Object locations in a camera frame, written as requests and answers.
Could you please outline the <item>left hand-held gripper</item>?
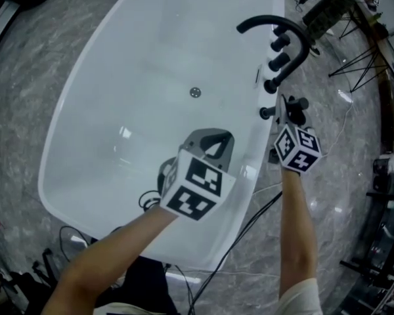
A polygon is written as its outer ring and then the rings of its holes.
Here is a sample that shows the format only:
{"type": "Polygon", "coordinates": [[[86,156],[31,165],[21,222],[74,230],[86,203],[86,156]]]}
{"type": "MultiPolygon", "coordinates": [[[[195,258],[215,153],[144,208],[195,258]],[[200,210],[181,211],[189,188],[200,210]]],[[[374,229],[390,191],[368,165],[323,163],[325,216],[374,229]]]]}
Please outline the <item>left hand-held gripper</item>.
{"type": "Polygon", "coordinates": [[[180,145],[165,176],[160,207],[194,222],[206,220],[226,202],[236,179],[226,173],[234,148],[234,136],[218,128],[197,129],[180,145]],[[214,154],[206,152],[219,144],[214,154]],[[213,159],[215,166],[202,160],[213,159]]]}

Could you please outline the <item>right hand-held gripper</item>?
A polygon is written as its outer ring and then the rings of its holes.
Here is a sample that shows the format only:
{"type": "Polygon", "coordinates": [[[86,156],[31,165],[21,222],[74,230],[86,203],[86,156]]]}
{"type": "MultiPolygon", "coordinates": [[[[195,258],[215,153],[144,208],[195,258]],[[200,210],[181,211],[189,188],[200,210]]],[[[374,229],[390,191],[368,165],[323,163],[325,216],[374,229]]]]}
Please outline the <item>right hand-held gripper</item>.
{"type": "Polygon", "coordinates": [[[322,157],[313,122],[307,119],[301,127],[291,126],[286,97],[281,94],[276,105],[276,125],[268,143],[268,162],[299,174],[307,173],[322,157]]]}

